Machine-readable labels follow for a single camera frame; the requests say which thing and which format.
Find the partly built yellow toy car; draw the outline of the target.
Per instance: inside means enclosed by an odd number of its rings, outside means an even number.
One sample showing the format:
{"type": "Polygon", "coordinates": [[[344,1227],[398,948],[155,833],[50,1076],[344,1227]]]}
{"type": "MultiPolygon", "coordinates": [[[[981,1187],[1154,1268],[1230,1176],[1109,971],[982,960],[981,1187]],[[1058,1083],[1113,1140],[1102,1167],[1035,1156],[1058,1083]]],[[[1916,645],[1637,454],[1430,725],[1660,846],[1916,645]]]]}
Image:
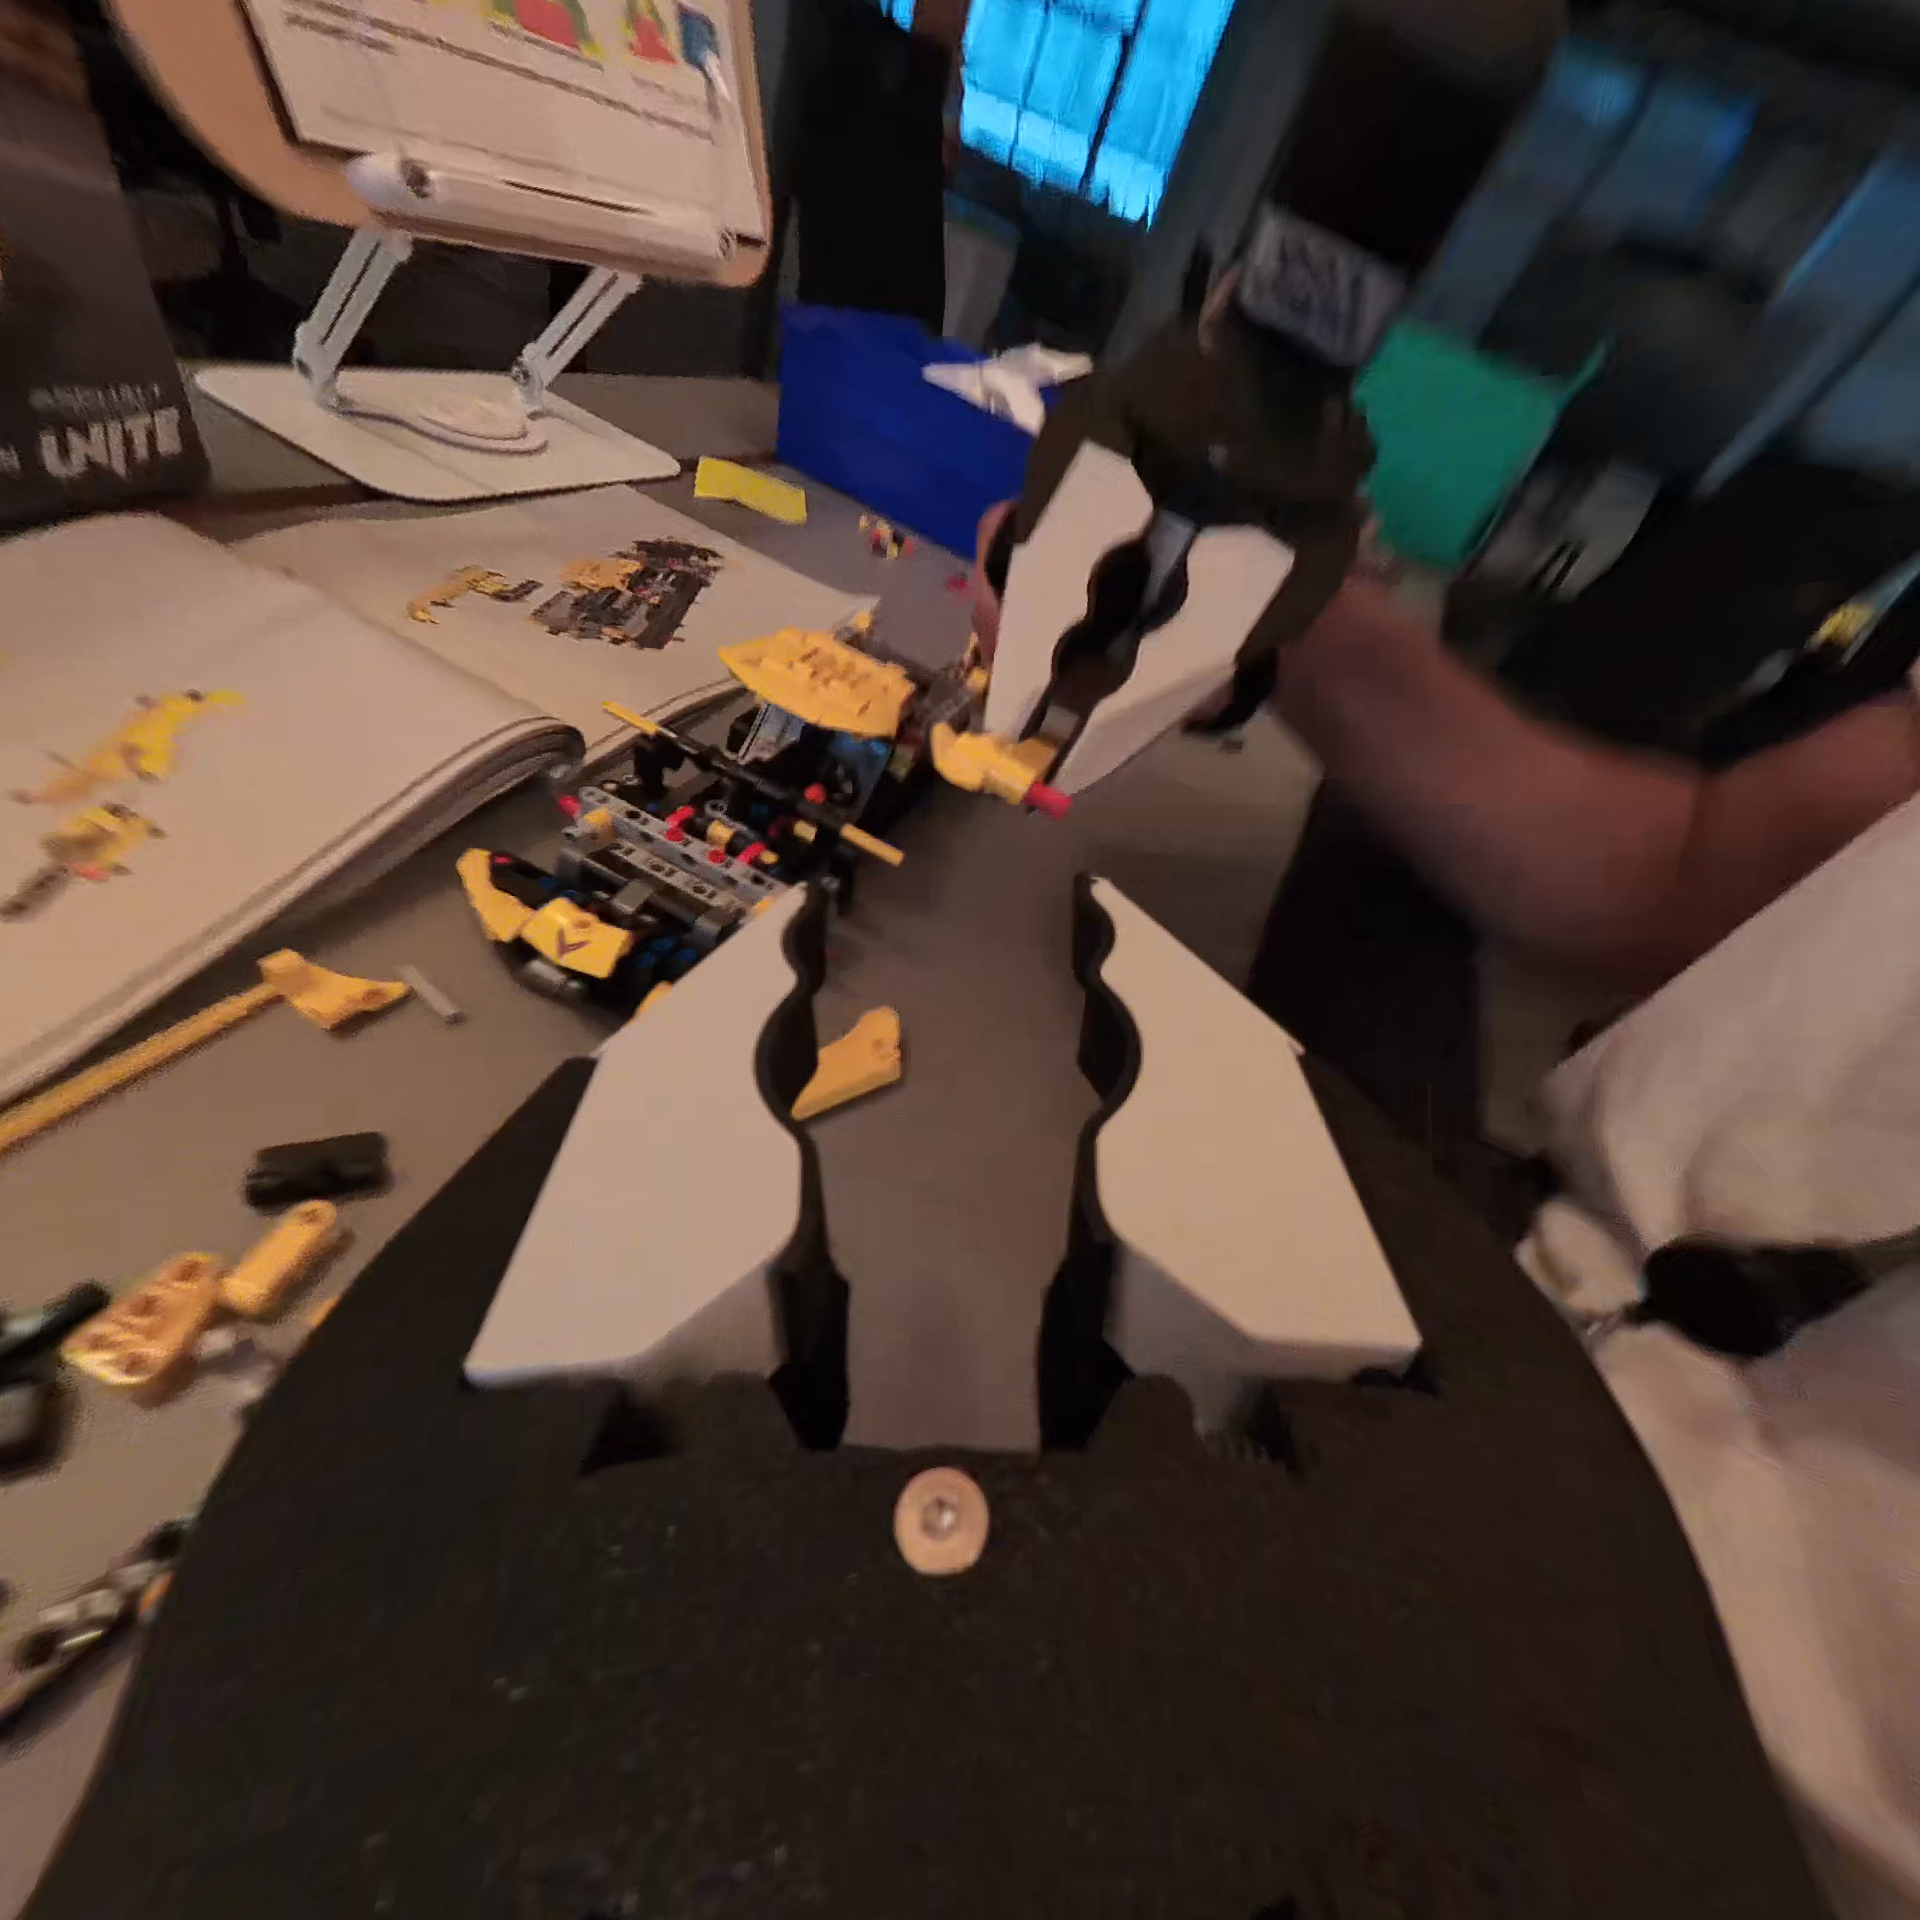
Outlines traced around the partly built yellow toy car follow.
{"type": "Polygon", "coordinates": [[[723,648],[748,695],[724,740],[636,721],[632,748],[561,800],[547,863],[473,847],[457,876],[502,966],[550,1001],[636,1013],[794,886],[846,901],[932,779],[931,735],[964,732],[990,670],[872,647],[874,619],[723,648]]]}

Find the scattered loose brick pieces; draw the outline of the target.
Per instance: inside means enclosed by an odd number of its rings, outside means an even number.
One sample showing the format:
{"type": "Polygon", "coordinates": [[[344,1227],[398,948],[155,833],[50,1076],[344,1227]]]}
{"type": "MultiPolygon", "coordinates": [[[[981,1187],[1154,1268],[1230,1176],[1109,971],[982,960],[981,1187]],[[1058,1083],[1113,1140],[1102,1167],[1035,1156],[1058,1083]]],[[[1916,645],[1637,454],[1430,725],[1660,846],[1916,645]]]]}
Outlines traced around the scattered loose brick pieces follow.
{"type": "MultiPolygon", "coordinates": [[[[267,1227],[232,1262],[174,1254],[120,1295],[78,1286],[56,1307],[4,1326],[4,1396],[43,1385],[21,1374],[41,1356],[137,1400],[162,1400],[201,1368],[228,1368],[258,1398],[276,1360],[252,1336],[333,1259],[344,1200],[392,1182],[381,1133],[258,1149],[248,1205],[267,1227]]],[[[164,1596],[193,1515],[164,1519],[82,1585],[46,1601],[4,1647],[2,1725],[11,1732],[73,1672],[141,1624],[164,1596]]]]}

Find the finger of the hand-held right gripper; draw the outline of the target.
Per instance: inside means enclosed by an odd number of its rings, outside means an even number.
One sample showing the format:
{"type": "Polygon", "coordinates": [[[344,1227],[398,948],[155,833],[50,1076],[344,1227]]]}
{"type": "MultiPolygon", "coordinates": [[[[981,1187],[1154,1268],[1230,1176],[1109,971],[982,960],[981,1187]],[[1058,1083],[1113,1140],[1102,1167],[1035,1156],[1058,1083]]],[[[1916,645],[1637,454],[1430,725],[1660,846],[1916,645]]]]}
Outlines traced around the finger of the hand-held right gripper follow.
{"type": "Polygon", "coordinates": [[[1195,535],[1185,555],[1185,600],[1137,643],[1125,678],[1093,703],[1050,787],[1067,798],[1090,790],[1216,697],[1291,572],[1291,544],[1264,527],[1195,535]]]}
{"type": "Polygon", "coordinates": [[[982,726],[1035,735],[1070,718],[1070,751],[1144,751],[1161,732],[1132,691],[1164,621],[1157,505],[1134,463],[1084,444],[1032,533],[1013,548],[982,726]]]}

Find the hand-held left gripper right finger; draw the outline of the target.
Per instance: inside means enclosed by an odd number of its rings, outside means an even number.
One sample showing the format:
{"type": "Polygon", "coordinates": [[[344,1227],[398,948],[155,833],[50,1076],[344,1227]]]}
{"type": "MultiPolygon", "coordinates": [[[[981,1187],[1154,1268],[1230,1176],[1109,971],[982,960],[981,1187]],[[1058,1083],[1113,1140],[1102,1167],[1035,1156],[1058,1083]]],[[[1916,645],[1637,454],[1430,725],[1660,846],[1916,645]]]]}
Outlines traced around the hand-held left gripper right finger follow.
{"type": "Polygon", "coordinates": [[[1094,1111],[1041,1310],[1042,1447],[1088,1447],[1137,1377],[1203,1435],[1257,1435],[1288,1382],[1403,1382],[1421,1332],[1298,1043],[1090,872],[1072,975],[1094,1111]]]}

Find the printed instruction sheet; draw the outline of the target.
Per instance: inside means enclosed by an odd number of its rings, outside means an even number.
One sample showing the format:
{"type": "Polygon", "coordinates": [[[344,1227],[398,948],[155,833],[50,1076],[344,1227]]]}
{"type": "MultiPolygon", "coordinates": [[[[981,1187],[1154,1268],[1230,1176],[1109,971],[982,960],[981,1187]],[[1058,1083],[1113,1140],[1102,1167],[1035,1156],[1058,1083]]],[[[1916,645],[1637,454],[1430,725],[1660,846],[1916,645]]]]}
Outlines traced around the printed instruction sheet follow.
{"type": "Polygon", "coordinates": [[[248,1],[280,105],[369,209],[625,272],[753,279],[766,248],[744,5],[248,1]]]}

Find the blue storage bin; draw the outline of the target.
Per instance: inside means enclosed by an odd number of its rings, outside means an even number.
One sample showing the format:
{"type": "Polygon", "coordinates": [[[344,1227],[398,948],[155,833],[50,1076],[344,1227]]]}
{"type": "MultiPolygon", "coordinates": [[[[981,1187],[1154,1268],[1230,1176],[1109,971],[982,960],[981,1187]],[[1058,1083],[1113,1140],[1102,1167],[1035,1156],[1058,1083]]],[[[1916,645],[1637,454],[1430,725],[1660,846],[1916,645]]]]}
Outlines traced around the blue storage bin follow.
{"type": "Polygon", "coordinates": [[[1022,494],[1032,431],[925,379],[979,351],[908,318],[788,301],[777,364],[780,463],[909,535],[968,558],[982,513],[1022,494]]]}

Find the toy car set box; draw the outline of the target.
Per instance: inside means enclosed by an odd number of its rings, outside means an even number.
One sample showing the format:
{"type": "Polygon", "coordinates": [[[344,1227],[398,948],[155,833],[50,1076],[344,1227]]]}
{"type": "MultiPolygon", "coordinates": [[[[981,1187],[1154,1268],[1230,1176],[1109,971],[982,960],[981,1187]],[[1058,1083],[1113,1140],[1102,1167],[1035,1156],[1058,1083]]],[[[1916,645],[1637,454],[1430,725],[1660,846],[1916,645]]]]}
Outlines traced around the toy car set box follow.
{"type": "Polygon", "coordinates": [[[196,492],[208,460],[56,5],[2,5],[2,527],[196,492]]]}

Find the yellow wheel arch panel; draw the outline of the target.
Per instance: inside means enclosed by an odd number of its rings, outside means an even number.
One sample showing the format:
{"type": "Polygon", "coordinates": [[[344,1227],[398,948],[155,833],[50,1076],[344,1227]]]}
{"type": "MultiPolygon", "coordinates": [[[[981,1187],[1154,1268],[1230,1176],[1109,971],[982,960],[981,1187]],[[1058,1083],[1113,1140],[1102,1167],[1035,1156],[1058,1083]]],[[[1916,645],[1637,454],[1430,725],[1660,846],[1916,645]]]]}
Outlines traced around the yellow wheel arch panel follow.
{"type": "Polygon", "coordinates": [[[792,1109],[795,1123],[829,1115],[902,1079],[902,1024],[893,1006],[859,1014],[851,1031],[819,1052],[819,1063],[792,1109]]]}

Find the black perforated foam pad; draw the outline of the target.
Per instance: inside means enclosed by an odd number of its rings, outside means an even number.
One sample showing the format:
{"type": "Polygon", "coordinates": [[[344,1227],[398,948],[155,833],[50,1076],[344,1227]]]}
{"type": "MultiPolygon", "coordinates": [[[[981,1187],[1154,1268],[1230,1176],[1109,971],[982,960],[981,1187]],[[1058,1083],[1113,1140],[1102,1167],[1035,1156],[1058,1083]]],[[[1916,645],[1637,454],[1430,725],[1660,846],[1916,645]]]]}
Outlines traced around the black perforated foam pad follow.
{"type": "Polygon", "coordinates": [[[1525,1187],[1481,1131],[1478,945],[1476,927],[1320,784],[1245,985],[1509,1229],[1525,1187]]]}

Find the person's right hand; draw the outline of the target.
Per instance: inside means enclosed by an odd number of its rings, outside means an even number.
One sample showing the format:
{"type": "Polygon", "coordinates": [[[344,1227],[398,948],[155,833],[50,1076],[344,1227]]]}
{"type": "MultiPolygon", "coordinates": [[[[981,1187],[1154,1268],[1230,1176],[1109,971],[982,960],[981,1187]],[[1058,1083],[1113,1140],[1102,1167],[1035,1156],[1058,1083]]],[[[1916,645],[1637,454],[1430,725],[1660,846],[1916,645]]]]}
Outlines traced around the person's right hand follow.
{"type": "Polygon", "coordinates": [[[1004,499],[982,512],[970,574],[970,631],[981,659],[992,661],[1001,623],[1001,590],[1017,547],[1017,499],[1004,499]]]}

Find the instruction booklet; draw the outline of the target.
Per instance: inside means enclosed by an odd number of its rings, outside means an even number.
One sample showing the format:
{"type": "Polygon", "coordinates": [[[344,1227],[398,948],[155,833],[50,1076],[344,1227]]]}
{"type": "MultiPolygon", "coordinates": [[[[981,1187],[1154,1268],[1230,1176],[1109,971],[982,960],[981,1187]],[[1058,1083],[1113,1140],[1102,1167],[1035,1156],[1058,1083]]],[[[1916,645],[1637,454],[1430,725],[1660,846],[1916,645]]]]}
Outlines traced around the instruction booklet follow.
{"type": "Polygon", "coordinates": [[[2,548],[2,1092],[473,808],[680,718],[819,583],[659,495],[370,510],[217,544],[158,513],[2,548]]]}

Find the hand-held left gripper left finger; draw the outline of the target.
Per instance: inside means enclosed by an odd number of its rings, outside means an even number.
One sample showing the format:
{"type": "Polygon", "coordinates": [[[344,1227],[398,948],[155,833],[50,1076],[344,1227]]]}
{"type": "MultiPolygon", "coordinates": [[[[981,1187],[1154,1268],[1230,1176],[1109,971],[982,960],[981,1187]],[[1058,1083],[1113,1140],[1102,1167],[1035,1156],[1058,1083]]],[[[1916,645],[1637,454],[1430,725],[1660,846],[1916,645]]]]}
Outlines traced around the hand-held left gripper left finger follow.
{"type": "Polygon", "coordinates": [[[805,1449],[849,1427],[849,1281],[795,1119],[819,1067],[828,905],[806,885],[592,1057],[494,1301],[472,1387],[766,1381],[805,1449]]]}

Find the yellow rod with connector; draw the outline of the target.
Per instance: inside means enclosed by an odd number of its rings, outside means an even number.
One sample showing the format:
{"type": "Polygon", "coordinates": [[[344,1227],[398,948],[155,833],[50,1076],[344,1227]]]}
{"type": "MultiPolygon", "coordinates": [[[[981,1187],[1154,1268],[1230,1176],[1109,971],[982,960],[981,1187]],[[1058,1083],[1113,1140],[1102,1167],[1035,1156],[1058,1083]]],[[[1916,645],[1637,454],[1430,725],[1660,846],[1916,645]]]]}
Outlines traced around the yellow rod with connector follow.
{"type": "Polygon", "coordinates": [[[288,1006],[320,1031],[372,1019],[406,1001],[411,989],[395,977],[349,975],[320,966],[300,951],[281,948],[256,965],[258,983],[168,1024],[146,1039],[124,1046],[97,1065],[21,1099],[2,1115],[2,1151],[57,1129],[122,1087],[154,1073],[195,1048],[219,1039],[256,1014],[288,1006]]]}

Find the grey desk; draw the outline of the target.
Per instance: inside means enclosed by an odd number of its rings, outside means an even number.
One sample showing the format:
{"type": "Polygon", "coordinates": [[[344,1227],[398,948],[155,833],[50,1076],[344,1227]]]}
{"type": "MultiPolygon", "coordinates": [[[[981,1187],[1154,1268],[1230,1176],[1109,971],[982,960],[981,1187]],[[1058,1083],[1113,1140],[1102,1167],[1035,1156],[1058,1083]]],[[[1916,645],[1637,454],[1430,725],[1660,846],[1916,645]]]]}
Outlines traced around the grey desk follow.
{"type": "MultiPolygon", "coordinates": [[[[777,397],[740,375],[573,373],[561,393],[684,456],[772,461],[777,397]]],[[[196,400],[214,494],[178,512],[236,542],[347,512],[292,449],[196,400]]],[[[905,653],[956,653],[970,608],[956,564],[923,547],[876,559],[854,507],[806,481],[805,527],[659,488],[820,584],[880,599],[905,653]]],[[[819,1019],[902,1016],[905,1079],[819,1127],[833,1249],[853,1286],[851,1427],[865,1444],[1019,1449],[1035,1437],[1041,1295],[1065,1248],[1072,1139],[1090,1087],[1075,1065],[1081,996],[1070,975],[1072,877],[1118,881],[1228,980],[1256,956],[1298,841],[1314,768],[1272,713],[1228,740],[1168,735],[1072,807],[1065,823],[936,795],[917,807],[899,870],[859,881],[834,923],[819,1019]]],[[[469,925],[450,861],[469,846],[544,852],[544,790],[523,787],[414,854],[330,918],[281,943],[349,973],[414,965],[465,1019],[406,1006],[365,1032],[325,1036],[273,1009],[124,1087],[4,1156],[4,1305],[80,1280],[141,1277],[158,1259],[237,1253],[253,1219],[237,1195],[258,1145],[381,1131],[393,1187],[349,1207],[328,1297],[570,1055],[592,1022],[510,983],[469,925]]],[[[64,1444],[46,1471],[4,1484],[4,1637],[217,1478],[240,1419],[219,1377],[145,1408],[66,1389],[64,1444]]],[[[4,1744],[2,1913],[19,1915],[109,1737],[128,1647],[109,1649],[52,1716],[4,1744]]]]}

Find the small yellow curved panel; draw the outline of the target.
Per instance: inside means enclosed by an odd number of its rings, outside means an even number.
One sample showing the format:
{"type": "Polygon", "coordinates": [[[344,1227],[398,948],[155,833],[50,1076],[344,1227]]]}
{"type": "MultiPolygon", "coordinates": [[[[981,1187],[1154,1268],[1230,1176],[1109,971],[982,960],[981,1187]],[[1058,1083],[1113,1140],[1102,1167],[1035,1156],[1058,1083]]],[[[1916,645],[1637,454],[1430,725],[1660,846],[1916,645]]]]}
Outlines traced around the small yellow curved panel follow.
{"type": "Polygon", "coordinates": [[[1061,745],[1046,735],[1010,739],[939,721],[928,732],[932,771],[949,787],[1010,807],[1042,808],[1061,745]]]}

